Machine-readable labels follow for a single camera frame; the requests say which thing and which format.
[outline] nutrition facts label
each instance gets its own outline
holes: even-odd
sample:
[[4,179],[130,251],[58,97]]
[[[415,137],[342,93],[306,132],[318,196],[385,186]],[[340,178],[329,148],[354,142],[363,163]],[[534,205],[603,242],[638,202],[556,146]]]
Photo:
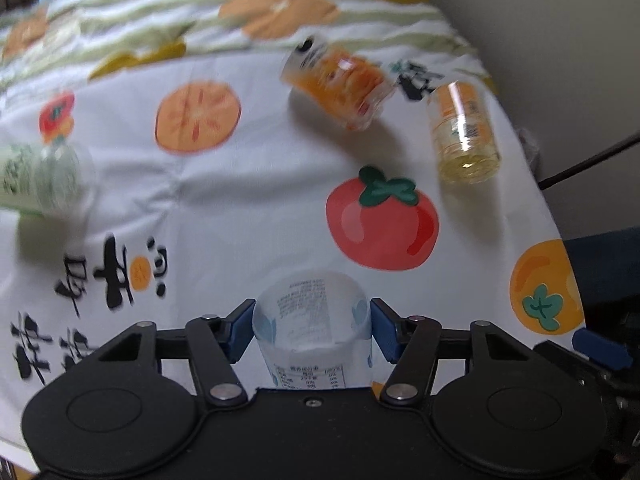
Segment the nutrition facts label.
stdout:
[[324,280],[303,280],[291,283],[288,292],[278,300],[280,319],[278,331],[287,326],[284,339],[289,344],[331,341],[329,306]]
[[342,365],[330,368],[318,366],[276,366],[280,384],[294,390],[333,390],[344,388],[344,370]]

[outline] red tomato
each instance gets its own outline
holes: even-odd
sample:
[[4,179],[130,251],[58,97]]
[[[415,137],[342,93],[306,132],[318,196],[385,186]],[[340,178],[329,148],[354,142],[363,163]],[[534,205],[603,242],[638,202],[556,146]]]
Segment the red tomato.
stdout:
[[40,132],[49,135],[55,132],[74,107],[74,95],[65,93],[49,101],[40,111]]
[[[379,178],[365,178],[365,184],[365,170]],[[362,168],[360,175],[340,184],[326,201],[335,243],[349,259],[372,269],[408,270],[423,264],[438,237],[438,215],[431,200],[415,190],[412,181],[387,181],[371,166]]]

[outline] blue fabric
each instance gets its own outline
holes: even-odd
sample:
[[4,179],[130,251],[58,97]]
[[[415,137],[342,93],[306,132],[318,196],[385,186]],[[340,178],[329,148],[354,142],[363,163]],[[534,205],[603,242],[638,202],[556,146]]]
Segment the blue fabric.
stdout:
[[640,228],[564,242],[585,308],[640,295]]

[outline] black cable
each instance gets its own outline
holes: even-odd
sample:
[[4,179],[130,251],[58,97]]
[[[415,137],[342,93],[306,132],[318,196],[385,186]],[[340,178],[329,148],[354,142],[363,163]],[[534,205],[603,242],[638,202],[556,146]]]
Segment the black cable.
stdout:
[[575,166],[567,168],[566,170],[561,171],[560,173],[555,174],[554,176],[550,176],[545,180],[541,180],[538,183],[538,187],[541,190],[548,189],[549,187],[554,186],[558,182],[562,182],[563,180],[566,180],[569,177],[577,175],[578,173],[582,173],[584,170],[588,170],[589,168],[592,168],[596,164],[600,164],[601,162],[604,162],[608,158],[611,158],[612,156],[617,155],[620,152],[624,152],[625,150],[628,150],[632,146],[635,146],[638,142],[640,142],[640,130],[636,131],[636,133],[634,133],[632,136],[629,136],[626,139],[623,139],[620,142],[615,143],[610,148],[607,148],[606,150],[603,150],[600,153],[596,153],[595,155],[590,156],[586,160],[579,162]]

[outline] plastic cup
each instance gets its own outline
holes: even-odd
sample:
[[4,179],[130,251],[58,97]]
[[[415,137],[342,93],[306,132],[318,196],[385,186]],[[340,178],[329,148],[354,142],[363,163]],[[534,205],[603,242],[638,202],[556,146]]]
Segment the plastic cup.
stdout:
[[308,270],[265,291],[255,337],[279,388],[331,390],[371,384],[371,314],[349,276]]

